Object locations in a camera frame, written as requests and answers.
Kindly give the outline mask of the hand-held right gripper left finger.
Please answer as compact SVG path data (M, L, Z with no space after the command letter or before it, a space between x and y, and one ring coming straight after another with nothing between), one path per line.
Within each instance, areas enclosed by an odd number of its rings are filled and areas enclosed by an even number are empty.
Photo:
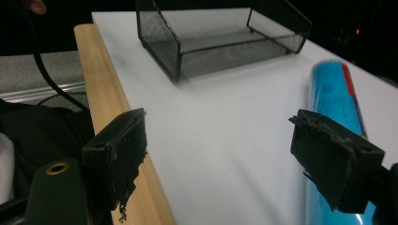
M146 147L143 108L121 113L83 147L85 179L96 209L118 209L119 221L127 220L127 203Z

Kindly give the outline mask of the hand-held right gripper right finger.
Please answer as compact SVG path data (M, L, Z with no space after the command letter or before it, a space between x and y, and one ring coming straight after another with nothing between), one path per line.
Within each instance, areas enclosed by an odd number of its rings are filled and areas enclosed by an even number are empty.
M385 152L348 128L317 112L300 110L290 152L332 210L362 213L378 204L373 176Z

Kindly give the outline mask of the blue cylindrical can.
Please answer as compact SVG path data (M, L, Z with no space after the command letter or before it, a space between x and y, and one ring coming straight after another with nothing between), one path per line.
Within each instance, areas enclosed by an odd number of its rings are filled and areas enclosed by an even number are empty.
M362 138L367 138L348 66L339 61L316 64L310 76L308 109L323 114ZM315 184L306 182L305 225L373 225L375 207L363 214L331 211Z

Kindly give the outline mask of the black wire mesh tray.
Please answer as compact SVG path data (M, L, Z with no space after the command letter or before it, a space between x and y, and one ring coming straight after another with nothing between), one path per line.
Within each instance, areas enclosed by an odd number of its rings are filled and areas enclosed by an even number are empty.
M135 0L138 38L173 82L301 51L311 21L288 0Z

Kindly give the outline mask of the black clothing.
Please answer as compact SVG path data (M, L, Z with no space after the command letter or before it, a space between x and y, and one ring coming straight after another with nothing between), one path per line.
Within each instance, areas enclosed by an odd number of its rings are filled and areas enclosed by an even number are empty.
M82 159L83 146L94 137L88 111L10 103L0 98L0 134L14 153L11 198L29 193L34 173L52 161Z

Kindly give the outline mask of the white cloth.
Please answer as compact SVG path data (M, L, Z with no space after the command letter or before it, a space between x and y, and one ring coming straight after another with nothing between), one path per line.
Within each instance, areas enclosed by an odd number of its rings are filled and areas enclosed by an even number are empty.
M0 132L0 204L13 198L14 168L13 142Z

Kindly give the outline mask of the metal rail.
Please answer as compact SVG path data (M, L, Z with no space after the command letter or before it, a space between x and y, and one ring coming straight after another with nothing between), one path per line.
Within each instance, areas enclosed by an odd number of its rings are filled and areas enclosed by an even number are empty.
M59 88L66 93L84 92L85 84L83 82L74 82L60 84ZM47 98L56 95L57 92L52 87L40 87L22 91L0 93L0 98L9 102L23 102L40 98Z

